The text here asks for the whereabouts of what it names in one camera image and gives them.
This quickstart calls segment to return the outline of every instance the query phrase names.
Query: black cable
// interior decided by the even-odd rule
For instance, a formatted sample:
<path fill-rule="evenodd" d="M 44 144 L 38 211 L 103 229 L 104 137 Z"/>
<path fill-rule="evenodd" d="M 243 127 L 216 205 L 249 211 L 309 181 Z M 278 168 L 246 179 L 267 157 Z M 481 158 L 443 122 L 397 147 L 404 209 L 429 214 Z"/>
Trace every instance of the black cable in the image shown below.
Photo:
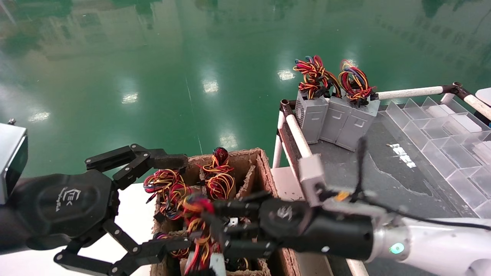
<path fill-rule="evenodd" d="M 358 183 L 356 184 L 355 191 L 353 192 L 353 196 L 351 199 L 351 203 L 356 202 L 356 199 L 359 197 L 360 194 L 363 193 L 363 186 L 362 186 L 362 181 L 363 181 L 363 160 L 365 159 L 365 153 L 367 151 L 367 140 L 365 136 L 361 137 L 358 140 L 358 149 L 357 149 L 357 163 L 358 163 Z"/>
<path fill-rule="evenodd" d="M 423 222 L 434 223 L 434 224 L 441 224 L 441 225 L 446 225 L 446 226 L 478 228 L 478 229 L 484 229 L 484 230 L 491 231 L 491 227 L 490 226 L 487 226 L 487 225 L 474 224 L 474 223 L 465 223 L 465 222 L 436 221 L 436 220 L 431 220 L 431 219 L 425 219 L 425 218 L 422 218 L 422 217 L 418 217 L 418 216 L 415 216 L 415 215 L 407 214 L 407 213 L 404 213 L 404 212 L 401 212 L 401 211 L 392 209 L 392 208 L 390 208 L 387 205 L 384 205 L 384 204 L 381 204 L 381 203 L 378 203 L 378 202 L 375 202 L 375 201 L 371 201 L 371 200 L 369 200 L 369 199 L 367 199 L 365 197 L 363 197 L 363 198 L 357 198 L 357 199 L 358 200 L 361 200 L 363 202 L 366 202 L 366 203 L 368 203 L 370 205 L 383 208 L 383 209 L 385 209 L 385 210 L 387 210 L 389 212 L 396 213 L 397 215 L 400 215 L 400 216 L 403 216 L 403 217 L 406 217 L 406 218 L 410 218 L 410 219 L 413 219 L 413 220 L 416 220 L 416 221 L 423 221 Z"/>

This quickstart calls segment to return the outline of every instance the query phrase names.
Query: green led light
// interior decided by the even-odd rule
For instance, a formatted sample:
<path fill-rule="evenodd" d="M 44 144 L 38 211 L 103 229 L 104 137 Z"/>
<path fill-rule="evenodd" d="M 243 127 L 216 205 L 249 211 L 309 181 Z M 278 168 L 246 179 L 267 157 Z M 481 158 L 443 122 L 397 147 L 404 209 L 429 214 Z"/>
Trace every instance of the green led light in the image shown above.
<path fill-rule="evenodd" d="M 399 254 L 401 253 L 402 251 L 404 251 L 404 245 L 401 244 L 401 243 L 396 243 L 394 244 L 393 246 L 391 246 L 389 248 L 389 251 L 392 253 L 392 254 Z"/>

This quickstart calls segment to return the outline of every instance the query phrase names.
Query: clear plastic organizer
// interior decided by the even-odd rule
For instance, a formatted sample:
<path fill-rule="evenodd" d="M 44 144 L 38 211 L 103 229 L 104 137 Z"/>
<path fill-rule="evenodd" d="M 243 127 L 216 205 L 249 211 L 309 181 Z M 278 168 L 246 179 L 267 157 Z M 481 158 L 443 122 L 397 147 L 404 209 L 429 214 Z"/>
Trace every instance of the clear plastic organizer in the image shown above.
<path fill-rule="evenodd" d="M 455 100 L 390 102 L 386 112 L 469 207 L 491 219 L 491 129 Z"/>

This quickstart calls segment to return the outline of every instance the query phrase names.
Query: cardboard box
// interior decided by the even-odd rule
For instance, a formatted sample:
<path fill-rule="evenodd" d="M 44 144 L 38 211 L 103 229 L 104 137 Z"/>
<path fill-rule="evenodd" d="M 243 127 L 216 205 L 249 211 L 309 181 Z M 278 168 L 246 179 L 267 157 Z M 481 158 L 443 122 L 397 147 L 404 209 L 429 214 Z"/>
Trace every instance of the cardboard box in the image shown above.
<path fill-rule="evenodd" d="M 194 186 L 203 178 L 198 165 L 211 163 L 212 155 L 193 156 L 189 158 L 189 165 L 183 175 L 184 182 Z M 255 148 L 229 152 L 229 164 L 234 168 L 230 174 L 235 178 L 237 194 L 235 197 L 247 196 L 253 192 L 266 190 L 278 197 L 271 175 L 268 158 L 264 150 Z M 156 212 L 160 204 L 157 200 Z M 175 232 L 183 229 L 182 223 L 175 221 L 155 222 L 153 232 L 179 234 Z M 300 269 L 295 252 L 290 249 L 279 249 L 268 260 L 258 260 L 258 271 L 227 272 L 227 276 L 300 276 Z M 180 264 L 169 256 L 161 264 L 152 265 L 150 276 L 179 276 Z"/>

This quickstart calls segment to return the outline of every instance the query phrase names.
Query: colorful wire bundle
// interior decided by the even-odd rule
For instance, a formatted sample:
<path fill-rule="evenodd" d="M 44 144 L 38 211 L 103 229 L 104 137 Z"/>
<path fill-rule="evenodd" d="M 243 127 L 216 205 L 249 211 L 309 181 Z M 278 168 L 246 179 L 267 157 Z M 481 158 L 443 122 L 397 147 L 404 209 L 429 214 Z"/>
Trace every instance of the colorful wire bundle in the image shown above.
<path fill-rule="evenodd" d="M 234 186 L 235 179 L 228 173 L 219 173 L 206 182 L 206 187 L 213 200 L 228 199 Z"/>
<path fill-rule="evenodd" d="M 167 239 L 167 238 L 169 238 L 167 234 L 160 234 L 157 236 L 157 239 Z M 178 259 L 187 258 L 189 255 L 189 248 L 172 251 L 170 255 Z"/>
<path fill-rule="evenodd" d="M 200 166 L 205 174 L 209 173 L 227 173 L 234 168 L 228 164 L 228 151 L 222 147 L 218 147 L 213 151 L 212 163 L 210 165 Z"/>
<path fill-rule="evenodd" d="M 218 147 L 213 151 L 212 163 L 201 167 L 205 172 L 205 186 L 211 199 L 228 199 L 233 187 L 234 178 L 228 174 L 232 168 L 228 164 L 228 151 Z"/>
<path fill-rule="evenodd" d="M 210 266 L 210 257 L 212 254 L 211 234 L 205 222 L 200 218 L 201 212 L 206 210 L 209 213 L 214 213 L 214 208 L 211 202 L 199 193 L 194 193 L 186 196 L 181 205 L 184 209 L 184 216 L 188 226 L 188 233 L 202 231 L 201 236 L 195 239 L 194 256 L 186 268 L 185 275 L 189 271 L 198 271 L 207 269 Z"/>
<path fill-rule="evenodd" d="M 331 81 L 336 89 L 335 96 L 341 98 L 341 89 L 338 80 L 331 72 L 324 68 L 322 59 L 318 55 L 315 55 L 313 58 L 307 55 L 305 60 L 296 59 L 296 65 L 293 67 L 293 70 L 303 74 L 303 82 L 299 83 L 299 90 L 307 90 L 307 98 L 313 99 L 315 93 L 323 87 L 329 89 L 329 81 Z"/>
<path fill-rule="evenodd" d="M 341 73 L 338 78 L 348 99 L 355 103 L 360 101 L 364 105 L 368 103 L 366 99 L 372 93 L 373 87 L 368 85 L 367 76 L 363 71 L 344 59 L 341 61 Z"/>
<path fill-rule="evenodd" d="M 147 193 L 153 193 L 147 203 L 158 193 L 162 193 L 160 212 L 171 220 L 182 217 L 179 210 L 179 202 L 190 192 L 186 187 L 180 173 L 176 170 L 162 169 L 148 176 L 143 182 L 143 188 Z"/>

